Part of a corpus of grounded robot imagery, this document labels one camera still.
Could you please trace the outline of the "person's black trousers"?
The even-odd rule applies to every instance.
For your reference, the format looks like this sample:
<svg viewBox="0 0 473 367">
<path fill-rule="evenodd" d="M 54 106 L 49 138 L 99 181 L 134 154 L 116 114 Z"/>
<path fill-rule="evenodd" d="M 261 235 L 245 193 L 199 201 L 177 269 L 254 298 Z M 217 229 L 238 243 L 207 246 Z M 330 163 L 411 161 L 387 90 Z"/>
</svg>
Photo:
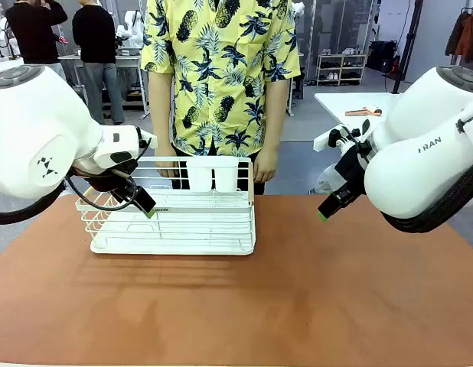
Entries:
<svg viewBox="0 0 473 367">
<path fill-rule="evenodd" d="M 189 154 L 181 151 L 176 148 L 174 145 L 170 146 L 168 153 L 163 153 L 164 156 L 178 156 L 178 157 L 190 157 Z M 264 169 L 267 165 L 263 163 L 263 155 L 261 151 L 258 151 L 254 154 L 248 156 L 248 158 L 253 163 L 253 189 L 256 195 L 263 195 L 265 192 L 265 184 L 267 181 L 271 180 L 276 171 L 276 159 L 271 156 L 271 165 L 269 169 Z M 172 177 L 172 188 L 174 190 L 189 190 L 190 184 L 188 181 L 188 170 L 186 169 L 186 161 L 181 161 L 180 163 L 171 161 L 168 162 L 169 167 L 173 167 L 171 170 L 160 170 L 160 175 L 164 177 Z M 240 162 L 239 163 L 238 177 L 241 177 L 241 180 L 237 181 L 237 187 L 241 191 L 248 191 L 249 181 L 245 180 L 245 177 L 248 176 L 247 168 L 248 163 Z"/>
</svg>

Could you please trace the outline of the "bystander in black sweater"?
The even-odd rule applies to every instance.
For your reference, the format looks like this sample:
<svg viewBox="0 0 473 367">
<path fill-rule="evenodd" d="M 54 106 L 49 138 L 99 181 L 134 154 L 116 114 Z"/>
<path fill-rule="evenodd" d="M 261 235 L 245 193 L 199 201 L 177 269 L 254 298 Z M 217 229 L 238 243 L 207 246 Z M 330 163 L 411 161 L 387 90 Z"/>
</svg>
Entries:
<svg viewBox="0 0 473 367">
<path fill-rule="evenodd" d="M 50 67 L 67 80 L 57 52 L 52 27 L 63 24 L 67 13 L 55 0 L 16 0 L 6 12 L 24 64 Z"/>
</svg>

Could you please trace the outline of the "white shoe rack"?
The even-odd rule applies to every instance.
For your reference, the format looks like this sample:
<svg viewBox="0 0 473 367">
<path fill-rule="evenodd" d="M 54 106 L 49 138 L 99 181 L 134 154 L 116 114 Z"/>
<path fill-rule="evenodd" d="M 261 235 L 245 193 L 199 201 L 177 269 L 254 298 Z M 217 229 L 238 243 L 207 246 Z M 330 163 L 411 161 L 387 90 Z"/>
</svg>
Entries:
<svg viewBox="0 0 473 367">
<path fill-rule="evenodd" d="M 366 54 L 322 54 L 317 61 L 319 86 L 358 86 L 362 84 Z"/>
</svg>

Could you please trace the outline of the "person in pineapple shirt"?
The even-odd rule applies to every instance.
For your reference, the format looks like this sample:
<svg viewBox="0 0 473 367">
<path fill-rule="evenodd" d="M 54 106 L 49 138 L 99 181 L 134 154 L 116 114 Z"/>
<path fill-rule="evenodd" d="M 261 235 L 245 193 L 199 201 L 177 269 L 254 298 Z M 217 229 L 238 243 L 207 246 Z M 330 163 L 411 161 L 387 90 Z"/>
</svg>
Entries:
<svg viewBox="0 0 473 367">
<path fill-rule="evenodd" d="M 266 87 L 299 75 L 292 0 L 147 0 L 142 67 L 175 83 L 174 146 L 248 157 Z"/>
</svg>

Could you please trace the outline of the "person's right forearm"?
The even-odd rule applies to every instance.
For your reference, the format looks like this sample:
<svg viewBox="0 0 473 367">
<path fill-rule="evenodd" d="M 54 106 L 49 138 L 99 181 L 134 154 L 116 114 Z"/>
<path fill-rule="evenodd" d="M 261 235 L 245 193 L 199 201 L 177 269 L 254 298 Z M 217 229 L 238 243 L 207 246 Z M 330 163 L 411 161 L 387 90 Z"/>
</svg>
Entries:
<svg viewBox="0 0 473 367">
<path fill-rule="evenodd" d="M 176 157 L 170 140 L 172 75 L 169 73 L 148 73 L 148 99 L 153 134 L 158 139 L 155 150 L 160 157 Z"/>
</svg>

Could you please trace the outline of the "black light stand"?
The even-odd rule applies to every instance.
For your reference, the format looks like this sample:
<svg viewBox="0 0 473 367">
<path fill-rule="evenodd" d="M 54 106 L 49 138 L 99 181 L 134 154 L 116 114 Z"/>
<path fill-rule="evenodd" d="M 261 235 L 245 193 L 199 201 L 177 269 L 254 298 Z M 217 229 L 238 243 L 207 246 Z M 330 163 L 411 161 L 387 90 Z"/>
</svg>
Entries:
<svg viewBox="0 0 473 367">
<path fill-rule="evenodd" d="M 423 7 L 424 0 L 415 0 L 414 2 L 414 9 L 412 14 L 412 20 L 410 23 L 409 31 L 406 36 L 406 43 L 403 48 L 402 57 L 400 59 L 400 66 L 398 69 L 398 73 L 396 75 L 395 83 L 393 85 L 393 89 L 391 91 L 392 94 L 398 94 L 400 89 L 400 84 L 406 78 L 406 73 L 408 70 L 411 53 L 413 51 L 413 46 L 416 39 L 416 34 L 418 31 L 422 7 Z"/>
</svg>

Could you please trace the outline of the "person's left hand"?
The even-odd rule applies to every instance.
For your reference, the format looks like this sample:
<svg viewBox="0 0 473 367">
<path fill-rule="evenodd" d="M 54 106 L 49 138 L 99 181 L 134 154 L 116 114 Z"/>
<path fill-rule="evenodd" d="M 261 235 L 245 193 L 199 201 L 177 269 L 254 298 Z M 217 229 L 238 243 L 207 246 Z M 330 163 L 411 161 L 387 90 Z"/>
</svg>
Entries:
<svg viewBox="0 0 473 367">
<path fill-rule="evenodd" d="M 263 148 L 254 162 L 254 183 L 264 184 L 274 178 L 278 160 L 277 148 Z"/>
</svg>

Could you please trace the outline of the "clear plastic bag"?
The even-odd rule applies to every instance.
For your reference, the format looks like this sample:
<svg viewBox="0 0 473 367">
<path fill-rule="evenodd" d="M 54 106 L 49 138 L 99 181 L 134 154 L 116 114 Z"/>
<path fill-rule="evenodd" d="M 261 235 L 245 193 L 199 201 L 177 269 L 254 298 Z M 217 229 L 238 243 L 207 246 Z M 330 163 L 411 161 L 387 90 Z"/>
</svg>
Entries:
<svg viewBox="0 0 473 367">
<path fill-rule="evenodd" d="M 346 180 L 336 170 L 336 164 L 325 168 L 317 179 L 315 192 L 317 194 L 330 194 L 346 184 Z"/>
</svg>

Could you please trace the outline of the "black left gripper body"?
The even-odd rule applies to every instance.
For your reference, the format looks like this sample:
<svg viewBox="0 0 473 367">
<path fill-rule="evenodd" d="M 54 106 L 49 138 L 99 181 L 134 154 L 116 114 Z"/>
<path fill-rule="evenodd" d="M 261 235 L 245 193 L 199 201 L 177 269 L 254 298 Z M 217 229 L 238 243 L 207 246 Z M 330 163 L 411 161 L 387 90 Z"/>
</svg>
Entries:
<svg viewBox="0 0 473 367">
<path fill-rule="evenodd" d="M 138 185 L 131 174 L 137 167 L 137 160 L 129 160 L 86 180 L 96 191 L 107 192 L 111 195 L 113 190 L 122 187 L 135 187 L 136 189 Z"/>
</svg>

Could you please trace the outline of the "person's right hand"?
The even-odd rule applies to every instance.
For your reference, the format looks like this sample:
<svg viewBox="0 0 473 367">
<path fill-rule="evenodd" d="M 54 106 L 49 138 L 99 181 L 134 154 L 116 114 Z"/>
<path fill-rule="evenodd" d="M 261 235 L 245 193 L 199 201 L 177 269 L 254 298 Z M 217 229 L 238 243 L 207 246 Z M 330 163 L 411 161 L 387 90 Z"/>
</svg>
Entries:
<svg viewBox="0 0 473 367">
<path fill-rule="evenodd" d="M 163 178 L 175 179 L 180 176 L 179 163 L 177 161 L 156 161 L 157 172 Z"/>
</svg>

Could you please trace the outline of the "white plastic cutlery holder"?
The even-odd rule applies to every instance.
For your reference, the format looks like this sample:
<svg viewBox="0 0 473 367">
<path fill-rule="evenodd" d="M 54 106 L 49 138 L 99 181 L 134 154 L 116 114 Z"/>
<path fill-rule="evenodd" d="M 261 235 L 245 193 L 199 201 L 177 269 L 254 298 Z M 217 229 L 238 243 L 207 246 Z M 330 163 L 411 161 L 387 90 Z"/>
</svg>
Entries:
<svg viewBox="0 0 473 367">
<path fill-rule="evenodd" d="M 232 193 L 237 190 L 239 160 L 230 156 L 197 156 L 187 159 L 190 189 L 206 193 L 216 190 Z"/>
</svg>

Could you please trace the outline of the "white wire dish rack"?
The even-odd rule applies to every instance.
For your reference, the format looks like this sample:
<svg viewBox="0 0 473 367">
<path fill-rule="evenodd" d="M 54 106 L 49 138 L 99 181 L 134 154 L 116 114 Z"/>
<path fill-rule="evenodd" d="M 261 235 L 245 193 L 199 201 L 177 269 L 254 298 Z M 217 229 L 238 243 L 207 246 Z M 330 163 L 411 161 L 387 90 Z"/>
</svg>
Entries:
<svg viewBox="0 0 473 367">
<path fill-rule="evenodd" d="M 89 187 L 76 201 L 76 208 L 93 237 L 98 231 L 156 232 L 156 233 L 245 233 L 256 237 L 254 210 L 253 163 L 249 158 L 238 158 L 248 163 L 248 191 L 237 188 L 232 193 L 211 190 L 206 193 L 174 190 L 172 180 L 161 177 L 156 161 L 146 157 L 139 160 L 132 173 L 135 183 L 155 200 L 155 214 L 148 219 L 134 204 L 121 207 L 110 193 L 101 193 Z"/>
</svg>

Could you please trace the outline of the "white background work table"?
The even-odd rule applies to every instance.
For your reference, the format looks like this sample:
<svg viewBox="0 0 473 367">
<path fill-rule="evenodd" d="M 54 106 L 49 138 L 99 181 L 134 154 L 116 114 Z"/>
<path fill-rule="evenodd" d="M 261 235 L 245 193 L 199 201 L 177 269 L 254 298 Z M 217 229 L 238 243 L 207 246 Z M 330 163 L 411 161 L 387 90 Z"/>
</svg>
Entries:
<svg viewBox="0 0 473 367">
<path fill-rule="evenodd" d="M 77 78 L 77 83 L 73 85 L 73 88 L 82 92 L 82 97 L 84 101 L 87 102 L 88 96 L 86 94 L 86 88 L 80 77 L 80 69 L 83 69 L 83 62 L 80 59 L 80 56 L 75 54 L 60 56 L 59 60 L 65 62 L 69 67 L 72 68 L 74 76 Z M 124 106 L 128 107 L 142 107 L 142 113 L 139 117 L 139 120 L 142 121 L 149 117 L 150 109 L 148 102 L 148 88 L 146 86 L 148 77 L 143 73 L 141 69 L 141 57 L 136 56 L 117 56 L 116 57 L 116 66 L 118 70 L 134 70 L 136 76 L 138 77 L 139 82 L 139 91 L 141 94 L 141 101 L 125 101 Z"/>
</svg>

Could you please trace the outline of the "white drain tray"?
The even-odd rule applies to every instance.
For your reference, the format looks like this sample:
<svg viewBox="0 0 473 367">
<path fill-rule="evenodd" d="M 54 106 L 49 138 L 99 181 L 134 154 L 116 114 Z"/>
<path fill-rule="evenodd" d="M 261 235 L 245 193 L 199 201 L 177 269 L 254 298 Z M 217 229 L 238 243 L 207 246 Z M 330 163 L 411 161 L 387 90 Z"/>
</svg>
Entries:
<svg viewBox="0 0 473 367">
<path fill-rule="evenodd" d="M 98 231 L 90 249 L 117 255 L 249 255 L 256 238 L 245 233 L 156 233 Z"/>
</svg>

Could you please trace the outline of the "bystander with gray trousers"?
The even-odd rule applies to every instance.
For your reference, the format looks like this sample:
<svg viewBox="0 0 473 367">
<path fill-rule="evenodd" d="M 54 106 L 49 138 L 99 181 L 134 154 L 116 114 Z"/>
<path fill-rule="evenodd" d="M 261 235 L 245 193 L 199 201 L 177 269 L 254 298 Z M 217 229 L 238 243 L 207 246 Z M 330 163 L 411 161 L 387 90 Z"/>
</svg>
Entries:
<svg viewBox="0 0 473 367">
<path fill-rule="evenodd" d="M 107 10 L 96 0 L 78 0 L 80 9 L 72 20 L 73 39 L 80 47 L 85 74 L 86 94 L 91 117 L 104 123 L 103 88 L 111 103 L 111 119 L 115 125 L 125 122 L 122 96 L 116 70 L 116 32 Z"/>
</svg>

